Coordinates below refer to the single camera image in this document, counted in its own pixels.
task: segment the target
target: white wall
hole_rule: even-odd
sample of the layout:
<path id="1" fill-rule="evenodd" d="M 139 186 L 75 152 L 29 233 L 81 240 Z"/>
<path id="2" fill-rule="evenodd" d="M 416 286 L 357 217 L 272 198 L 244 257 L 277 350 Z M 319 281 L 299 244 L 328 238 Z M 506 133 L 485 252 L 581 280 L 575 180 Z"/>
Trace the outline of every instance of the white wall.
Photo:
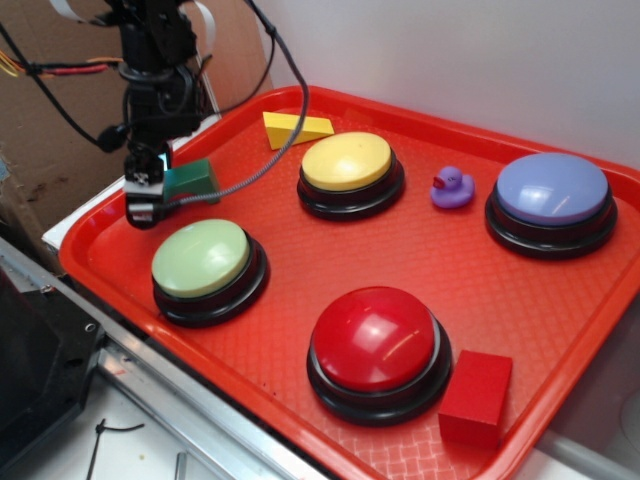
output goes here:
<path id="1" fill-rule="evenodd" d="M 309 84 L 640 169 L 638 0 L 261 0 Z M 295 83 L 281 55 L 274 86 Z"/>

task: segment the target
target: duck beak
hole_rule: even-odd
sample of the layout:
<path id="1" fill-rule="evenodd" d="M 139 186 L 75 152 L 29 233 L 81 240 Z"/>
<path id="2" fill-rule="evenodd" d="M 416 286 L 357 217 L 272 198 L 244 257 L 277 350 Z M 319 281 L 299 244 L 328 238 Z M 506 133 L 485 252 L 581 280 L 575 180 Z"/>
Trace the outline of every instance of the duck beak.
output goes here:
<path id="1" fill-rule="evenodd" d="M 442 178 L 440 177 L 433 177 L 433 186 L 435 188 L 444 188 L 444 180 L 442 180 Z"/>

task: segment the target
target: green button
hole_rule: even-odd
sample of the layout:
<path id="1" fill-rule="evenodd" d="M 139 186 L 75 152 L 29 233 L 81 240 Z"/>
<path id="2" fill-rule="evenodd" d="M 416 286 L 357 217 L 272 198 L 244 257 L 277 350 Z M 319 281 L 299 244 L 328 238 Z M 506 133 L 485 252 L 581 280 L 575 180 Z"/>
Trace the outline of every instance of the green button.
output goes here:
<path id="1" fill-rule="evenodd" d="M 167 238 L 151 265 L 160 288 L 178 298 L 196 298 L 231 282 L 249 259 L 249 242 L 238 225 L 203 220 Z"/>

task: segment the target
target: cable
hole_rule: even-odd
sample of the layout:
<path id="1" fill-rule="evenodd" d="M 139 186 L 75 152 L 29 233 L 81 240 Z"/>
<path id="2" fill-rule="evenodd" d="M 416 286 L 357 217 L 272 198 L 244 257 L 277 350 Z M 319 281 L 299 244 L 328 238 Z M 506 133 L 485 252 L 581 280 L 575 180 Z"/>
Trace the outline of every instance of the cable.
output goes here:
<path id="1" fill-rule="evenodd" d="M 180 99 L 180 103 L 178 104 L 176 109 L 172 112 L 167 110 L 167 107 L 164 104 L 164 98 L 163 98 L 164 93 L 161 91 L 158 92 L 158 107 L 160 108 L 160 111 L 164 113 L 165 117 L 173 117 L 174 115 L 177 115 L 178 113 L 180 113 L 184 108 L 184 106 L 187 104 L 187 100 L 189 99 L 189 97 L 191 96 L 191 92 L 193 91 L 193 78 L 191 78 L 191 75 L 189 74 L 187 67 L 185 67 L 184 65 L 180 65 L 179 67 L 176 68 L 176 70 L 178 71 L 178 73 L 180 74 L 184 82 L 184 91 L 182 93 L 182 98 Z"/>
<path id="2" fill-rule="evenodd" d="M 107 427 L 105 425 L 106 422 L 107 422 L 107 419 L 103 418 L 102 421 L 98 425 L 96 425 L 96 443 L 93 446 L 93 454 L 91 455 L 91 463 L 89 463 L 89 471 L 87 472 L 87 480 L 91 480 L 91 477 L 93 475 L 93 468 L 95 467 L 96 457 L 98 455 L 98 445 L 100 445 L 100 436 L 102 435 L 103 432 L 106 432 L 106 431 L 110 431 L 110 432 L 132 432 L 134 430 L 138 430 L 139 428 L 144 427 L 144 423 L 141 423 L 140 425 L 135 425 L 133 427 L 114 428 L 114 427 Z"/>
<path id="3" fill-rule="evenodd" d="M 13 50 L 13 53 L 18 57 L 18 60 L 20 60 L 22 65 L 25 66 L 25 68 L 27 70 L 27 74 L 31 78 L 33 78 L 33 80 L 36 82 L 38 87 L 40 87 L 40 90 L 42 90 L 42 92 L 49 99 L 51 104 L 56 108 L 56 110 L 58 110 L 58 113 L 60 113 L 60 115 L 62 115 L 62 117 L 67 121 L 67 123 L 69 125 L 71 125 L 71 127 L 76 132 L 78 132 L 85 140 L 87 140 L 88 142 L 92 143 L 96 147 L 99 147 L 100 145 L 99 145 L 98 141 L 95 138 L 93 138 L 89 133 L 87 133 L 80 125 L 78 125 L 73 118 L 71 118 L 71 116 L 63 108 L 63 106 L 60 105 L 60 103 L 58 102 L 56 97 L 53 96 L 51 91 L 47 88 L 47 86 L 40 79 L 40 77 L 38 75 L 34 75 L 32 72 L 29 71 L 29 69 L 27 68 L 29 66 L 29 62 L 24 57 L 24 55 L 22 55 L 22 52 L 17 47 L 17 45 L 13 42 L 13 39 L 11 38 L 9 33 L 5 30 L 4 25 L 2 25 L 2 22 L 0 22 L 0 34 L 2 35 L 2 37 L 5 39 L 5 41 L 9 45 L 9 48 L 11 48 L 11 50 Z"/>
<path id="4" fill-rule="evenodd" d="M 223 115 L 223 114 L 228 113 L 228 112 L 230 112 L 232 110 L 235 110 L 239 106 L 244 105 L 245 103 L 247 103 L 251 98 L 253 98 L 256 95 L 256 93 L 258 93 L 258 90 L 260 90 L 260 87 L 262 87 L 262 85 L 264 84 L 265 80 L 267 79 L 267 76 L 269 75 L 269 71 L 271 70 L 271 66 L 273 65 L 273 59 L 275 57 L 275 42 L 276 42 L 276 40 L 275 40 L 274 36 L 271 36 L 271 50 L 270 50 L 270 53 L 269 53 L 269 60 L 267 61 L 267 64 L 265 66 L 264 71 L 262 72 L 262 76 L 260 77 L 260 80 L 256 83 L 256 85 L 253 88 L 253 90 L 251 91 L 251 93 L 249 93 L 246 97 L 244 97 L 242 100 L 239 100 L 238 102 L 234 103 L 233 105 L 230 105 L 230 106 L 222 108 L 222 109 L 217 109 L 217 110 L 216 109 L 212 109 L 212 110 L 206 112 L 206 114 L 203 114 L 203 115 L 200 116 L 200 120 L 204 120 L 205 118 L 207 118 L 209 116 L 212 116 L 212 115 Z M 210 60 L 211 60 L 211 56 L 210 55 L 206 56 L 202 60 L 202 65 L 200 66 L 200 71 L 196 75 L 196 78 L 200 78 L 204 74 L 204 69 L 206 68 L 206 64 L 209 63 Z M 165 117 L 163 115 L 149 115 L 147 117 L 137 118 L 136 120 L 129 121 L 128 111 L 127 111 L 127 114 L 124 116 L 124 118 L 125 118 L 125 120 L 124 120 L 123 126 L 126 129 L 130 129 L 131 127 L 135 126 L 138 123 L 150 122 L 150 121 L 154 121 L 154 120 L 162 120 Z"/>
<path id="5" fill-rule="evenodd" d="M 13 66 L 13 64 L 11 64 L 10 62 L 8 62 L 2 55 L 0 55 L 0 69 L 6 73 L 7 75 L 10 75 L 12 77 L 18 77 L 19 76 L 19 72 L 16 69 L 16 67 Z"/>
<path id="6" fill-rule="evenodd" d="M 108 68 L 115 68 L 123 60 L 116 57 L 98 57 L 79 63 L 34 63 L 28 64 L 30 73 L 41 77 L 50 77 L 56 75 L 86 75 L 91 73 L 100 73 Z M 25 65 L 9 57 L 0 50 L 0 64 L 7 65 L 13 73 L 22 73 L 27 75 Z"/>
<path id="7" fill-rule="evenodd" d="M 209 201 L 209 200 L 220 199 L 224 196 L 237 192 L 238 190 L 241 190 L 242 188 L 245 188 L 251 185 L 252 183 L 256 182 L 263 175 L 265 175 L 276 163 L 278 163 L 278 161 L 282 158 L 282 156 L 289 150 L 289 148 L 291 147 L 291 145 L 293 145 L 293 142 L 295 141 L 297 136 L 300 134 L 302 130 L 302 126 L 304 125 L 304 121 L 307 116 L 307 110 L 309 108 L 309 87 L 307 85 L 307 82 L 305 81 L 304 77 L 300 73 L 298 66 L 296 65 L 295 61 L 293 60 L 293 57 L 291 56 L 291 52 L 289 51 L 284 40 L 276 30 L 276 27 L 269 21 L 269 19 L 264 15 L 264 13 L 262 13 L 262 11 L 256 6 L 256 4 L 252 0 L 244 0 L 244 1 L 256 14 L 258 19 L 264 26 L 267 34 L 278 44 L 278 46 L 280 47 L 280 50 L 282 51 L 282 54 L 285 57 L 285 60 L 287 61 L 287 64 L 289 65 L 289 68 L 291 69 L 293 75 L 296 77 L 296 80 L 298 81 L 298 83 L 300 84 L 300 87 L 302 88 L 302 106 L 300 108 L 300 116 L 298 117 L 298 122 L 296 123 L 295 128 L 289 135 L 289 138 L 287 139 L 287 141 L 280 148 L 280 150 L 276 152 L 276 154 L 271 158 L 271 160 L 269 160 L 269 162 L 267 162 L 266 165 L 264 165 L 260 170 L 258 170 L 258 172 L 253 174 L 251 177 L 241 181 L 240 183 L 237 183 L 236 185 L 233 185 L 232 187 L 229 187 L 227 189 L 224 189 L 218 192 L 213 192 L 213 193 L 208 193 L 203 195 L 194 195 L 191 197 L 183 197 L 179 200 L 169 202 L 164 206 L 164 208 L 167 210 L 172 210 L 174 208 L 188 205 L 190 203 L 199 202 L 199 201 Z"/>

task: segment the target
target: red wire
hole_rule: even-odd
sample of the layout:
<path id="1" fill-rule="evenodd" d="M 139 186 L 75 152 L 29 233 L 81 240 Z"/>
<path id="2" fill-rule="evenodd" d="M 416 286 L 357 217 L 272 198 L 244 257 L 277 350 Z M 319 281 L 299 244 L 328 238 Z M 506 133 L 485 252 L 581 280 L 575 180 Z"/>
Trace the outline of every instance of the red wire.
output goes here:
<path id="1" fill-rule="evenodd" d="M 90 65 L 88 67 L 52 68 L 50 70 L 45 70 L 43 73 L 50 73 L 52 75 L 82 75 L 104 72 L 108 68 L 108 65 Z"/>

